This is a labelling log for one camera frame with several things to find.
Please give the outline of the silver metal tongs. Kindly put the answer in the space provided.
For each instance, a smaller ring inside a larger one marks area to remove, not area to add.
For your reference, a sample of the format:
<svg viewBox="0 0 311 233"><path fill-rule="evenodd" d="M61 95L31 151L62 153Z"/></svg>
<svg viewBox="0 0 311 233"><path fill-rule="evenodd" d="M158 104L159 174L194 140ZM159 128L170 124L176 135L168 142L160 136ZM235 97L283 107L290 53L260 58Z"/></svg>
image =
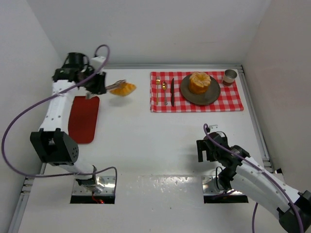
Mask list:
<svg viewBox="0 0 311 233"><path fill-rule="evenodd" d="M88 99L91 99L91 98L93 98L93 97L95 97L97 95L105 94L107 91L119 88L119 87L121 87L125 83L126 83L126 80L119 80L119 81L115 82L114 84L111 84L111 85L105 87L105 91L103 93L99 92L99 94L94 94L94 93L91 93L91 92L87 92L86 93L86 99L88 100Z"/></svg>

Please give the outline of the golden croissant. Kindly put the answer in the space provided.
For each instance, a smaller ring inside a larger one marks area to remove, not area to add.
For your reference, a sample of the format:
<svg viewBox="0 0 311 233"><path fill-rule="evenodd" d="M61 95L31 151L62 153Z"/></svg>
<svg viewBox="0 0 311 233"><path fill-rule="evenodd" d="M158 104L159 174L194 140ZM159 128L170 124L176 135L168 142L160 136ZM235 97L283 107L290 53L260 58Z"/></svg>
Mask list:
<svg viewBox="0 0 311 233"><path fill-rule="evenodd" d="M132 83L122 83L118 88L112 89L110 93L115 96L125 97L136 90L136 85Z"/></svg>

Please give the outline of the round sugar-topped bread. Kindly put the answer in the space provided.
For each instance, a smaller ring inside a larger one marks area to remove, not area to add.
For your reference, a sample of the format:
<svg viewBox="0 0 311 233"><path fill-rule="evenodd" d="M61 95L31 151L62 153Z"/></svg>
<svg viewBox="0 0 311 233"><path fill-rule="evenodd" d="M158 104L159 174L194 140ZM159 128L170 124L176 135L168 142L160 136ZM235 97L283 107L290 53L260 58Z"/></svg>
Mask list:
<svg viewBox="0 0 311 233"><path fill-rule="evenodd" d="M189 90L191 93L201 95L211 84L211 77L204 72L194 72L190 76Z"/></svg>

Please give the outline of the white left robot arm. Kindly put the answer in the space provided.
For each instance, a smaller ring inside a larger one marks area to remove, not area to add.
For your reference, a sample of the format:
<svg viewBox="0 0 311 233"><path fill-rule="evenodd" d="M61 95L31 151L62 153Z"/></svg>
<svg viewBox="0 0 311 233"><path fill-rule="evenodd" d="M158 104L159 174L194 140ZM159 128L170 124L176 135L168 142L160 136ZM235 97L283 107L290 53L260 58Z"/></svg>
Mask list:
<svg viewBox="0 0 311 233"><path fill-rule="evenodd" d="M51 166L58 166L73 173L80 186L93 188L97 185L94 165L79 158L78 144L69 136L69 116L78 91L75 84L94 74L106 58L88 59L82 53L71 52L52 79L52 93L56 96L49 103L46 117L30 141L39 159Z"/></svg>

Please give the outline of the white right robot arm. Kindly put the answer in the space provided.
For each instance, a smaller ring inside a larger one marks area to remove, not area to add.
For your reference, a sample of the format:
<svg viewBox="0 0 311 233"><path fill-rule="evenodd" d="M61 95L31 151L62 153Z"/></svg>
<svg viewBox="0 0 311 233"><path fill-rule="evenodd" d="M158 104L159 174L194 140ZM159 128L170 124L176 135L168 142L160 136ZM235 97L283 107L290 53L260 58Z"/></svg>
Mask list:
<svg viewBox="0 0 311 233"><path fill-rule="evenodd" d="M222 171L210 186L214 199L239 191L268 210L288 233L304 233L311 225L311 193L300 192L272 175L245 149L229 146L226 135L209 133L197 140L198 161L218 162Z"/></svg>

